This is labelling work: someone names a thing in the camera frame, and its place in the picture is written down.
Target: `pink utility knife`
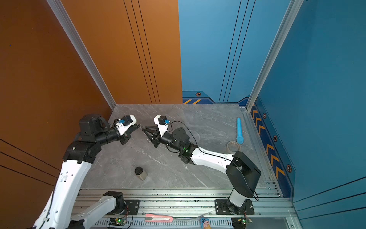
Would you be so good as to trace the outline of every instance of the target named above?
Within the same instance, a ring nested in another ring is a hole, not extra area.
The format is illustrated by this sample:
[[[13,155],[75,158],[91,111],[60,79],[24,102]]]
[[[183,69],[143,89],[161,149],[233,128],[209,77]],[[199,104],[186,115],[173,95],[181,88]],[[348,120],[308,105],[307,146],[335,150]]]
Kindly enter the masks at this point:
[[[172,222],[173,217],[167,215],[153,215],[146,213],[145,222]]]

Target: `blue cylindrical object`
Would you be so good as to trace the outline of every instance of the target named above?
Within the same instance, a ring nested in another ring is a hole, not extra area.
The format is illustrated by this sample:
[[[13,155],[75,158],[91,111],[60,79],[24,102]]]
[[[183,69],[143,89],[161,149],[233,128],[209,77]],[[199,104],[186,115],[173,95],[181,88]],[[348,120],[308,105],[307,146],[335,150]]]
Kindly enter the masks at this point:
[[[238,130],[238,136],[236,137],[236,141],[239,144],[243,144],[244,138],[243,138],[243,134],[242,134],[242,122],[240,121],[240,118],[237,119],[236,125],[237,125],[237,130]]]

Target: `black mounting plate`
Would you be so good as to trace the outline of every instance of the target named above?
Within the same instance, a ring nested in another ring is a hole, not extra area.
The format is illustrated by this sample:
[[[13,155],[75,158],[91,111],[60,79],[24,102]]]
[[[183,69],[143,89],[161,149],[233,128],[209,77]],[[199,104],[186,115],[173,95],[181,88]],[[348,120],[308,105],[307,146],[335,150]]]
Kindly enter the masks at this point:
[[[125,200],[125,202],[128,206],[128,215],[137,215],[140,206],[140,200]],[[113,215],[115,217],[119,216],[113,214],[112,212],[108,212],[106,215]],[[120,215],[126,215],[126,211],[123,211]]]
[[[250,199],[246,199],[243,203],[245,214],[254,215],[253,203]],[[229,211],[227,200],[215,200],[216,215],[234,215]]]

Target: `blue wall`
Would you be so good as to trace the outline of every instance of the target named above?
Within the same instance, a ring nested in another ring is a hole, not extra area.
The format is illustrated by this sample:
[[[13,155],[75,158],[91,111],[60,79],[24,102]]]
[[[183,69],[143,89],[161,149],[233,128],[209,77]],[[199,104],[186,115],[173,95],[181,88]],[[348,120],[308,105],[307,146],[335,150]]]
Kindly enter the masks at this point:
[[[290,0],[254,2],[179,0],[183,90],[204,91],[215,102],[251,93]]]
[[[352,181],[366,176],[365,10],[365,1],[305,0],[259,94],[296,170],[305,229],[363,222],[366,178]]]

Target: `robotic arm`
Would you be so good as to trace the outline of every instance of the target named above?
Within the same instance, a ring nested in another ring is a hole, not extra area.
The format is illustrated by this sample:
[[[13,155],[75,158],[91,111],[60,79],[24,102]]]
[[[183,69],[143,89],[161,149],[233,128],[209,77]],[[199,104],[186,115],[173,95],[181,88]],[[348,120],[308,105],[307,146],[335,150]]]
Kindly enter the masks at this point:
[[[221,154],[191,143],[183,128],[177,128],[169,133],[170,121],[166,116],[157,115],[154,123],[157,126],[146,126],[142,129],[154,147],[163,143],[177,150],[178,156],[186,164],[204,165],[226,173],[234,187],[226,207],[231,213],[240,214],[244,208],[245,199],[254,196],[254,190],[261,176],[259,168],[240,151],[234,155]]]
[[[107,192],[94,205],[71,220],[71,212],[81,184],[101,146],[113,141],[126,144],[131,133],[140,128],[133,115],[116,119],[112,127],[100,115],[86,115],[80,119],[80,132],[66,150],[57,183],[33,229],[90,228],[105,214],[123,214],[125,201],[120,192]]]

